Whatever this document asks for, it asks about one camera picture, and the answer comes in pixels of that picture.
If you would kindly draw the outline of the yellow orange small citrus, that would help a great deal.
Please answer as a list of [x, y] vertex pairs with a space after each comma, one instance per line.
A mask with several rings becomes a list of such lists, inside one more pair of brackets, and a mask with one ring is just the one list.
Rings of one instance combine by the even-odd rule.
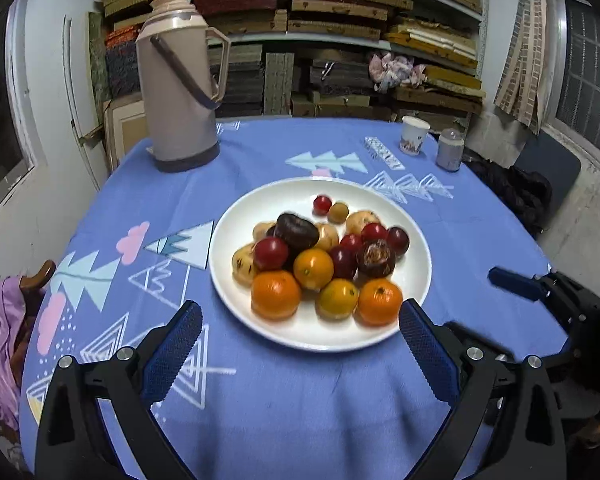
[[341, 321], [348, 318], [358, 305], [358, 288], [350, 281], [335, 278], [317, 295], [316, 312], [322, 318]]

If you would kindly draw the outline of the dark brown passion fruit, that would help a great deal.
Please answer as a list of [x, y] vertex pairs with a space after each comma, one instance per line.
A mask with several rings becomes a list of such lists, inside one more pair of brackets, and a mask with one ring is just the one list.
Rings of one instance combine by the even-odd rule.
[[396, 253], [386, 240], [370, 240], [358, 251], [356, 262], [366, 278], [386, 278], [396, 267]]

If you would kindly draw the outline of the dark red plum back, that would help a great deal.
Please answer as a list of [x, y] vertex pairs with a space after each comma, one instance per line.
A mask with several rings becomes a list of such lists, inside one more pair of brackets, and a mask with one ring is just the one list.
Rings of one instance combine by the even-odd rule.
[[397, 257], [402, 257], [410, 247], [410, 237], [400, 226], [392, 226], [387, 231], [387, 243]]

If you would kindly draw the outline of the beige thermos jug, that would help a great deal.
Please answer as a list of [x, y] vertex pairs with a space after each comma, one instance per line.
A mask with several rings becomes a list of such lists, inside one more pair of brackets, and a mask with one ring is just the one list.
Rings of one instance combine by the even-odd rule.
[[220, 152], [215, 111], [225, 96], [230, 40], [189, 0], [154, 0], [136, 40], [152, 154], [163, 172], [207, 165]]

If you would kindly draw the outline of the dark red plum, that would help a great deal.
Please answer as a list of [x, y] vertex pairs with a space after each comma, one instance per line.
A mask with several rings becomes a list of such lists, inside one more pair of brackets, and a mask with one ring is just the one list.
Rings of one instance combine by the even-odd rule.
[[402, 257], [410, 247], [410, 237], [400, 226], [392, 226], [387, 231], [387, 243], [397, 257]]
[[333, 278], [354, 280], [358, 270], [358, 262], [355, 253], [351, 249], [338, 245], [329, 251], [329, 257], [332, 258], [332, 266], [334, 267]]

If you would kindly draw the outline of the pink crumpled cloth on shelf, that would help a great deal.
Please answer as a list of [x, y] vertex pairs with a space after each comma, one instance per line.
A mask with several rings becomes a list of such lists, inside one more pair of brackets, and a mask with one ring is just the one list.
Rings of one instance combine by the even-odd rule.
[[411, 58], [391, 53], [374, 54], [368, 64], [370, 79], [380, 93], [398, 87], [419, 87], [426, 81], [425, 70], [425, 64], [415, 64]]

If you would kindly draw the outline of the left dark window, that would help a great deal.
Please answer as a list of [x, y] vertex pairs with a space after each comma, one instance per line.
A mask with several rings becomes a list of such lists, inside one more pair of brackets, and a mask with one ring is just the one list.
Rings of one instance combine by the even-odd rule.
[[0, 207], [34, 168], [47, 165], [30, 97], [26, 12], [27, 0], [0, 11]]

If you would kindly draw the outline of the large yellow passion fruit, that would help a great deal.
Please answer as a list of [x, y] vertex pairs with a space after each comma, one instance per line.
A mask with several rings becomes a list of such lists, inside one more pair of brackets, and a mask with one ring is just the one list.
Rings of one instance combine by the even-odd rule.
[[339, 245], [340, 237], [334, 226], [325, 222], [318, 222], [315, 226], [318, 229], [316, 248], [330, 252], [332, 248]]

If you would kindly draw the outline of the wooden chair back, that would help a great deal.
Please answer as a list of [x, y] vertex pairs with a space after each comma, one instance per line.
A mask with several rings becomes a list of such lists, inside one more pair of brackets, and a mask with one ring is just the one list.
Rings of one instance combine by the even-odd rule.
[[18, 388], [21, 387], [22, 383], [24, 360], [26, 359], [34, 322], [42, 306], [44, 287], [52, 278], [55, 270], [56, 264], [53, 260], [46, 260], [34, 275], [20, 278], [19, 288], [26, 305], [26, 313], [18, 330], [14, 354], [10, 359], [10, 368]]

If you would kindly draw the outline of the red cherry tomato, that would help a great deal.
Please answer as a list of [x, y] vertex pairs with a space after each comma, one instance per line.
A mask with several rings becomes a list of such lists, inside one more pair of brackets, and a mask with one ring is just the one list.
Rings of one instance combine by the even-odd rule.
[[326, 195], [319, 195], [313, 201], [313, 213], [317, 217], [326, 217], [332, 208], [332, 200]]

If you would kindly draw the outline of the white paper cup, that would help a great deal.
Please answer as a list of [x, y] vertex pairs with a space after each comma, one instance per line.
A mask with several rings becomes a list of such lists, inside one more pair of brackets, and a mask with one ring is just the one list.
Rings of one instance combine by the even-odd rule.
[[400, 150], [405, 154], [418, 155], [429, 130], [430, 125], [422, 118], [403, 116]]

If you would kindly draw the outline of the red tomato edge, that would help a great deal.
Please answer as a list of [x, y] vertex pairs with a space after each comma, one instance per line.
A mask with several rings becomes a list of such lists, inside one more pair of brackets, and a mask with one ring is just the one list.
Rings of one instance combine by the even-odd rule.
[[360, 234], [363, 243], [376, 242], [376, 240], [386, 240], [388, 230], [378, 222], [367, 223]]

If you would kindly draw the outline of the purple cloth on chair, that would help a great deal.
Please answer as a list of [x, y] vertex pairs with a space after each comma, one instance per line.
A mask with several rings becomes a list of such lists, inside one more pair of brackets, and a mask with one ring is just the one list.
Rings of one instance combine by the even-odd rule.
[[26, 314], [20, 280], [20, 276], [10, 276], [0, 281], [0, 421], [13, 430], [18, 429], [20, 388], [10, 360]]

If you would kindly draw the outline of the yellow spotted fruit right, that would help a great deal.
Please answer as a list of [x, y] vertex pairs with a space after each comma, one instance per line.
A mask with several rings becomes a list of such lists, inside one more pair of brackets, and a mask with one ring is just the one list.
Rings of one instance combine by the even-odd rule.
[[371, 223], [381, 224], [378, 215], [370, 210], [360, 210], [350, 214], [344, 225], [346, 226], [347, 234], [360, 235], [363, 229]]

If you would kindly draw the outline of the hanging checkered cloth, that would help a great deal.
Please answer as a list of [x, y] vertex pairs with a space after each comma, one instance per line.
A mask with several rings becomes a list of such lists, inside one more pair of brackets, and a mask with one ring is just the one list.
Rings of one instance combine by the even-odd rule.
[[547, 0], [518, 0], [514, 30], [494, 104], [534, 134], [540, 130]]

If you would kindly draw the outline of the yellow spotted fruit back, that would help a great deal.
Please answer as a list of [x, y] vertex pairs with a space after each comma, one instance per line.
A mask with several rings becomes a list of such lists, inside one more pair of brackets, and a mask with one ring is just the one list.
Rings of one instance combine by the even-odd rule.
[[265, 237], [275, 234], [275, 222], [260, 222], [252, 230], [252, 237], [255, 243], [260, 242]]

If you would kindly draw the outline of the small tan round fruit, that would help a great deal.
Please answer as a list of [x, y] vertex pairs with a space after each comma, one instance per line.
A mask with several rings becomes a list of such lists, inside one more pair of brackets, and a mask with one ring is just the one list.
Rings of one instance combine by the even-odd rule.
[[327, 219], [330, 223], [333, 224], [343, 224], [347, 221], [349, 214], [349, 207], [346, 203], [336, 202], [333, 203], [332, 206], [329, 208], [329, 211], [327, 213]]

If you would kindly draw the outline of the metal storage shelf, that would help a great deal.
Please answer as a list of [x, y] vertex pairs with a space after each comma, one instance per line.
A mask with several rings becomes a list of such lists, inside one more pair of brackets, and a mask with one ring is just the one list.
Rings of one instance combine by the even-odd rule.
[[[120, 158], [146, 134], [135, 41], [154, 0], [95, 0], [87, 15], [96, 124], [80, 137]], [[232, 44], [221, 117], [395, 120], [466, 129], [480, 79], [488, 0], [189, 0]], [[374, 54], [425, 64], [419, 87], [377, 92]]]

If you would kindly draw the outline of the window with frame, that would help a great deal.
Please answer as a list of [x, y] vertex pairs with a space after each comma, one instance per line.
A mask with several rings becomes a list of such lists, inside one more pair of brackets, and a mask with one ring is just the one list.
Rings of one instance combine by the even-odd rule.
[[586, 0], [555, 0], [550, 124], [600, 163], [600, 16]]

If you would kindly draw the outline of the silver drink can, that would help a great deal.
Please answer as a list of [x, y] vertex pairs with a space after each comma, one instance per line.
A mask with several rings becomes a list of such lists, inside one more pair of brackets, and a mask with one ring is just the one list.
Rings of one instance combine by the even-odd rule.
[[443, 129], [438, 139], [436, 164], [445, 171], [460, 170], [465, 146], [465, 136], [460, 130]]

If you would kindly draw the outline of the dark purple passion fruit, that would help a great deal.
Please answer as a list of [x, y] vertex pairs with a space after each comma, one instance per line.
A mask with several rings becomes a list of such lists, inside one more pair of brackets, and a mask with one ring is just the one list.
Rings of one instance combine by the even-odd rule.
[[312, 222], [290, 212], [277, 218], [274, 235], [283, 240], [293, 252], [310, 249], [320, 239], [320, 231]]

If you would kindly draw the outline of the large orange tangerine left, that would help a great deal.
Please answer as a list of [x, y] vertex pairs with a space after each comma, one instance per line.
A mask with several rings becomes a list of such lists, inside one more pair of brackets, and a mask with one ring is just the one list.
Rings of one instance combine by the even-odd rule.
[[251, 310], [261, 318], [281, 321], [291, 318], [302, 299], [301, 288], [287, 271], [259, 273], [251, 285]]

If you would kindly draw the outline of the yellow spotted fruit front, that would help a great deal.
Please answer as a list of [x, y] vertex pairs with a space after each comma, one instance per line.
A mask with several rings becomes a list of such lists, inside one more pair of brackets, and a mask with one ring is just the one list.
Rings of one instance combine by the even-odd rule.
[[234, 280], [245, 287], [250, 287], [258, 269], [253, 258], [254, 243], [237, 249], [232, 257], [232, 275]]

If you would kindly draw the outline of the yellow spotted fruit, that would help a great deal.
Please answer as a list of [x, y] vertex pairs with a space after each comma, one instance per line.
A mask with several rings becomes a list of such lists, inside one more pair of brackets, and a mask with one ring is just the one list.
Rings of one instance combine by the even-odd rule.
[[253, 258], [254, 243], [237, 249], [232, 257], [232, 275], [234, 280], [245, 287], [250, 287], [258, 269]]
[[370, 210], [360, 210], [350, 214], [344, 225], [346, 226], [347, 234], [360, 235], [363, 229], [371, 223], [381, 224], [378, 215]]
[[260, 242], [265, 237], [275, 234], [275, 222], [260, 222], [252, 230], [252, 237], [255, 243]]

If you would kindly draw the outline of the dark blue chair seat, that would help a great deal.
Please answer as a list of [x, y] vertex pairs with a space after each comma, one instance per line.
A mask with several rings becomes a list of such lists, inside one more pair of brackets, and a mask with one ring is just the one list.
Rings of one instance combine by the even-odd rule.
[[550, 198], [542, 198], [544, 211], [539, 226], [542, 233], [576, 183], [581, 170], [580, 159], [554, 136], [541, 130], [538, 136], [527, 141], [514, 167], [526, 174], [541, 176], [550, 185]]

